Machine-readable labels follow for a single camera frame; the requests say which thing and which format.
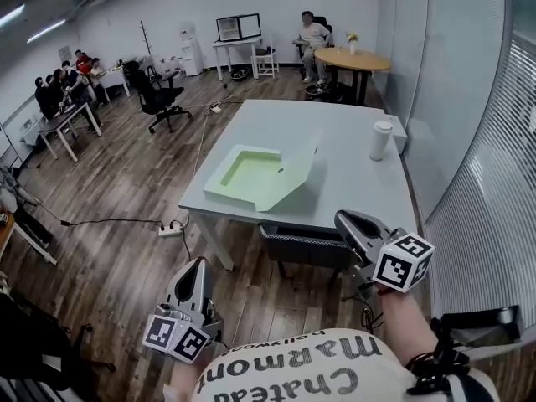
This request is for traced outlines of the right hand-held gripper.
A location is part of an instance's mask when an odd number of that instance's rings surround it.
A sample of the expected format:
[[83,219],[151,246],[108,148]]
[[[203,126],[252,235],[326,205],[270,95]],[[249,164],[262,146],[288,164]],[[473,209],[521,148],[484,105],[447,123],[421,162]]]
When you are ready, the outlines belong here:
[[[379,219],[358,211],[341,209],[334,224],[347,247],[365,265],[361,275],[406,293],[426,275],[436,247],[415,232],[402,228],[391,231]],[[371,236],[384,236],[372,239]]]

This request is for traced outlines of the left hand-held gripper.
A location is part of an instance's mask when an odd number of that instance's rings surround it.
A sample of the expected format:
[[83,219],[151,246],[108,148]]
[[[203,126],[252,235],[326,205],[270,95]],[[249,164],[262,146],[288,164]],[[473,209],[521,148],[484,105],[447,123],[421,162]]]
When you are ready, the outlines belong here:
[[[211,343],[220,343],[223,319],[212,298],[209,261],[204,256],[189,261],[169,282],[167,303],[150,314],[142,345],[180,363],[193,364]],[[198,305],[188,310],[172,305]]]

